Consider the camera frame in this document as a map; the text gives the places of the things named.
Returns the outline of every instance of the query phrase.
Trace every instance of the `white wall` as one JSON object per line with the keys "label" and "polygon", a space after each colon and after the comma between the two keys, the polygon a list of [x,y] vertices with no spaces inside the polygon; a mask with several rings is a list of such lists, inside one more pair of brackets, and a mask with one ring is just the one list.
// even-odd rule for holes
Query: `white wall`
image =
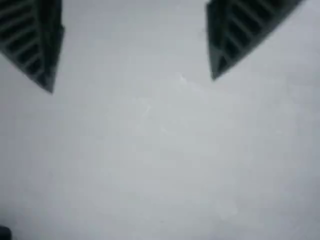
{"label": "white wall", "polygon": [[0,58],[19,240],[318,240],[320,2],[219,81],[205,0],[65,0],[54,95]]}

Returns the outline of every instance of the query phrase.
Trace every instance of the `gray surface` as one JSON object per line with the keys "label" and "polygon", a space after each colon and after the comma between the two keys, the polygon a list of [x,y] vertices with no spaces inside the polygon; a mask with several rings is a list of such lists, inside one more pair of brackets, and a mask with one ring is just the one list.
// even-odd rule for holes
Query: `gray surface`
{"label": "gray surface", "polygon": [[318,240],[320,2],[212,83],[204,0],[65,0],[55,94],[0,58],[19,240]]}

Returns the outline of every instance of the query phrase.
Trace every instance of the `wall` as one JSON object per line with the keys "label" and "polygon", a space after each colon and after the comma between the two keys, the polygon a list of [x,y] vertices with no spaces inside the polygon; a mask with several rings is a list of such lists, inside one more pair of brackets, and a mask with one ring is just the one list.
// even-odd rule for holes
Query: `wall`
{"label": "wall", "polygon": [[19,240],[317,240],[320,2],[219,81],[205,0],[65,0],[54,95],[0,58]]}

